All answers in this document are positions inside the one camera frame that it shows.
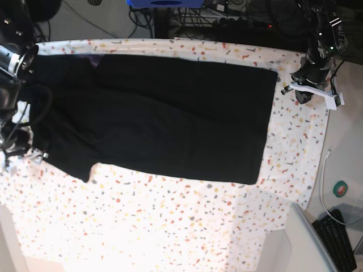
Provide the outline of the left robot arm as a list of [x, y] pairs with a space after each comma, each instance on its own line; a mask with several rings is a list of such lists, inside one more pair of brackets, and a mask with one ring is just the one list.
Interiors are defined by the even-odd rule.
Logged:
[[301, 68], [291, 75], [299, 87], [312, 87], [320, 91], [328, 86], [327, 76], [334, 57], [343, 53], [347, 40], [342, 20], [337, 13], [336, 1], [297, 1], [307, 21], [309, 47]]

